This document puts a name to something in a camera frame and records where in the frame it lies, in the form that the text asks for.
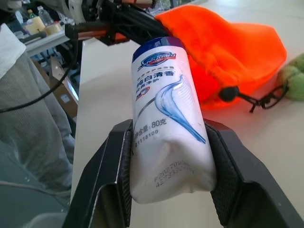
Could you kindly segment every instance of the cardboard box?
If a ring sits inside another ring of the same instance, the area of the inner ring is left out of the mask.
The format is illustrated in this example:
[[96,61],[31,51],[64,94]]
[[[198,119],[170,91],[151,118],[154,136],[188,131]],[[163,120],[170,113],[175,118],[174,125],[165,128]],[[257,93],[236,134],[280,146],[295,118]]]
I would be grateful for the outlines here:
[[[60,63],[54,58],[51,57],[51,72],[50,76],[44,71],[44,69],[40,66],[37,61],[33,61],[38,71],[44,78],[47,85],[52,88],[57,82],[62,78],[65,73]],[[66,77],[54,92],[54,96],[58,100],[61,107],[65,110],[65,112],[73,119],[77,116],[78,109],[78,97],[76,92],[74,91],[70,80]]]

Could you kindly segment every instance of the white container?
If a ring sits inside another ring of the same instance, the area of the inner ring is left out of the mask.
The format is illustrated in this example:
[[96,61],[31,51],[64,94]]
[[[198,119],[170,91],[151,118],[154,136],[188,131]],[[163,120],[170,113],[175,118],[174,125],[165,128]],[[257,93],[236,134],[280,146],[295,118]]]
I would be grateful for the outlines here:
[[187,53],[173,37],[133,55],[131,195],[138,203],[211,191],[216,169]]

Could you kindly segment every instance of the blue bottle cap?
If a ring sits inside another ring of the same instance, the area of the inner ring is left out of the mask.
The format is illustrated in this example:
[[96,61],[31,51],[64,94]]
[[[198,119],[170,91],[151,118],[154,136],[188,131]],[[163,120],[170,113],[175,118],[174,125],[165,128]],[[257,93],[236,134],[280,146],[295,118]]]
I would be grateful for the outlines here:
[[142,53],[161,46],[176,46],[182,47],[184,49],[184,45],[181,40],[176,37],[158,37],[141,45],[133,54],[132,63],[137,59]]

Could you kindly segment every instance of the white shirt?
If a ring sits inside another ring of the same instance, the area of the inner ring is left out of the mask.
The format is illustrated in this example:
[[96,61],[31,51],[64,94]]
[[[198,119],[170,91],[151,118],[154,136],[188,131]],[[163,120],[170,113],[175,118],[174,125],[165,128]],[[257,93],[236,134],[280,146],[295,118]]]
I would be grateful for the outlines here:
[[0,29],[0,79],[16,63],[26,46],[22,44],[6,24]]

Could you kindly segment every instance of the black drawstring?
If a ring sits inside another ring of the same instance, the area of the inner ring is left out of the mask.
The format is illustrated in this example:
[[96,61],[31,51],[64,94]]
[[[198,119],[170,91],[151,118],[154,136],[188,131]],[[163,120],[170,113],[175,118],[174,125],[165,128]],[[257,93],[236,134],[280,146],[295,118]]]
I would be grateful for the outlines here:
[[[276,96],[275,92],[282,89],[283,92],[280,96]],[[219,97],[226,102],[232,101],[235,97],[240,97],[244,99],[245,101],[248,101],[252,104],[252,108],[250,109],[250,113],[253,113],[256,106],[261,106],[263,109],[269,109],[275,106],[279,101],[282,100],[282,98],[286,95],[288,92],[288,85],[280,85],[276,88],[274,88],[270,93],[263,96],[261,99],[257,100],[253,97],[250,97],[246,94],[243,94],[239,91],[239,88],[236,87],[227,87],[220,91]]]

